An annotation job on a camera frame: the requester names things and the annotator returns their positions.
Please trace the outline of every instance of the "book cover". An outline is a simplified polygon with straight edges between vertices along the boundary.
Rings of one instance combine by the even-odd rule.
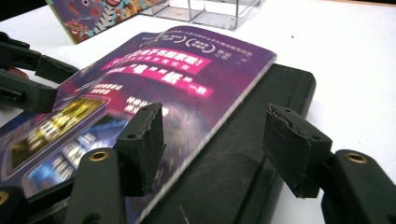
[[[149,0],[46,0],[78,44],[150,7]]]
[[[29,197],[65,181],[84,153],[113,147],[140,107],[161,102],[167,147],[154,191],[126,200],[129,223],[139,222],[275,58],[191,26],[136,35],[61,84],[51,113],[23,112],[0,129],[0,185],[21,186]]]

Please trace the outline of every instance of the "magazine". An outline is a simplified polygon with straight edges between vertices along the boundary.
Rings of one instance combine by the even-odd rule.
[[[151,6],[149,0],[46,0],[78,44]]]
[[[128,198],[128,223],[146,216],[276,55],[192,26],[136,35],[62,83],[49,114],[22,112],[0,129],[0,186],[27,197],[76,174],[82,155],[113,147],[139,108],[163,104],[166,148],[153,192]]]

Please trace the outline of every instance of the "glossy book cover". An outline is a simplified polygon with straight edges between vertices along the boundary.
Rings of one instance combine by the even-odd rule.
[[[275,58],[191,26],[137,35],[61,84],[51,113],[22,112],[0,129],[0,185],[21,186],[29,197],[65,181],[84,153],[113,147],[140,107],[161,102],[166,148],[154,191],[126,200],[128,222],[139,222]]]
[[[149,0],[46,0],[78,44],[150,7]]]

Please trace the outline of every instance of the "white table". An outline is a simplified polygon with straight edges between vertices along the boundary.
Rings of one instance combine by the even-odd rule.
[[[396,7],[325,0],[266,0],[236,31],[204,27],[278,54],[277,63],[317,80],[307,119],[333,140],[373,157],[396,181]],[[0,31],[43,54],[83,68],[140,32],[185,22],[135,16],[74,45],[49,7],[0,22]],[[0,111],[0,126],[20,110]],[[274,224],[324,223],[320,199],[283,188]]]

